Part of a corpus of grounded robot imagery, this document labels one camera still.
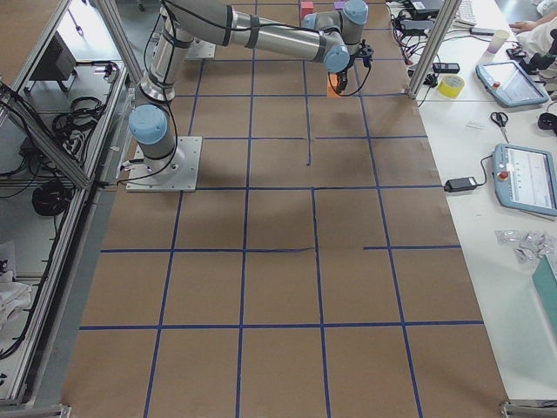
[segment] teal box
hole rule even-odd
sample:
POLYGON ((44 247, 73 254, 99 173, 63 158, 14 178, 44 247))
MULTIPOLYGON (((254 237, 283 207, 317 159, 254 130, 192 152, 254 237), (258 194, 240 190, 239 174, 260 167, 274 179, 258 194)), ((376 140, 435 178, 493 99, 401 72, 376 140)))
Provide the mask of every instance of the teal box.
POLYGON ((555 275, 547 256, 540 260, 532 278, 538 295, 541 297, 541 303, 546 310, 549 323, 557 334, 557 275, 555 275))

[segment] blue joint cap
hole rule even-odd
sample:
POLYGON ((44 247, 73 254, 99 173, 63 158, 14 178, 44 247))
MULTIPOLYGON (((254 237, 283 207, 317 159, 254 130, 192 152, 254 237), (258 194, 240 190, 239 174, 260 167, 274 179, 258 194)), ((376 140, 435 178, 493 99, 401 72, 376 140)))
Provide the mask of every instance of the blue joint cap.
POLYGON ((310 13, 305 15, 303 26, 307 29, 315 29, 315 23, 317 22, 317 13, 310 13))
POLYGON ((349 0, 346 2, 343 11, 353 24, 366 24, 368 10, 367 4, 362 0, 349 0))
POLYGON ((335 45, 326 53, 323 64, 329 72, 343 71, 350 62, 350 53, 346 45, 335 45))
POLYGON ((130 114, 130 131, 139 144, 154 145, 168 129, 166 115, 153 104, 142 104, 130 114))

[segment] white table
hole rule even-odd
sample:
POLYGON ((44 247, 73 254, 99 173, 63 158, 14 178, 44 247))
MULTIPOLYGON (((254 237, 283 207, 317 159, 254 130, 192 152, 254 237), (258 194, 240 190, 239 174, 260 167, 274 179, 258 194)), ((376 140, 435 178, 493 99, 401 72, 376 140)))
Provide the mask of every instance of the white table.
MULTIPOLYGON (((479 27, 507 28, 493 0, 477 0, 473 7, 479 27)), ((547 150, 557 158, 557 138, 536 124, 546 104, 504 109, 476 78, 476 64, 508 60, 503 50, 494 56, 485 53, 486 47, 470 37, 444 42, 440 58, 460 64, 465 88, 456 99, 431 90, 419 108, 443 182, 467 176, 483 180, 480 160, 504 143, 499 127, 489 120, 492 111, 508 114, 512 144, 547 150), (483 129, 466 126, 470 121, 483 129)), ((491 162, 487 166, 489 176, 491 162)), ((496 230, 515 229, 555 236, 557 223, 500 206, 493 178, 473 192, 447 194, 447 201, 509 398, 557 399, 557 342, 532 282, 534 267, 520 265, 513 250, 500 246, 494 235, 496 230)))

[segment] yellow tape roll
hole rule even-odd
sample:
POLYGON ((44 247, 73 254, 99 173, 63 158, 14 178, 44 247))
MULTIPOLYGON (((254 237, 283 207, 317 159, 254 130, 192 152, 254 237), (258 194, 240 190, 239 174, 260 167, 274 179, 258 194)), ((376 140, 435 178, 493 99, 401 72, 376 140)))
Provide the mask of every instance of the yellow tape roll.
POLYGON ((464 80, 459 76, 448 75, 441 79, 437 90, 448 98, 456 98, 464 88, 464 80))

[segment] person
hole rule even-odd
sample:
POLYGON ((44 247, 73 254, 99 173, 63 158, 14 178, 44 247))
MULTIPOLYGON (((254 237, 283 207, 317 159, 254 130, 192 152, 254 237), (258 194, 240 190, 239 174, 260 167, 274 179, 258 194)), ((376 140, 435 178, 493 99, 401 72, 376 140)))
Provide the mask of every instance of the person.
MULTIPOLYGON (((529 57, 536 53, 546 55, 554 42, 551 31, 557 29, 557 10, 534 21, 515 22, 509 24, 516 33, 516 40, 529 57)), ((553 63, 547 70, 540 71, 545 79, 557 78, 557 63, 553 63)))

